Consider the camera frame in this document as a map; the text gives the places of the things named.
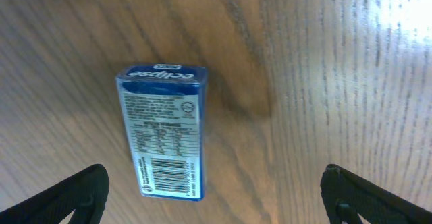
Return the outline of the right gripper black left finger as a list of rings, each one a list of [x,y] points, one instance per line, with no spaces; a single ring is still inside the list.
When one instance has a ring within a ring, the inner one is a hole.
[[[109,176],[94,164],[37,195],[1,211],[1,223],[99,224],[109,194]]]

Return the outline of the small blue barcode box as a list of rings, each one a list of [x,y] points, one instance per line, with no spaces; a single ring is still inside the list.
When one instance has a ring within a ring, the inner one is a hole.
[[[205,195],[204,67],[133,65],[116,78],[143,196],[200,201]]]

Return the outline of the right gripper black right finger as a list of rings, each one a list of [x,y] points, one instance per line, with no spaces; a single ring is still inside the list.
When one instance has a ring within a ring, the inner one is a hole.
[[[430,223],[431,212],[335,164],[326,166],[321,197],[331,223]]]

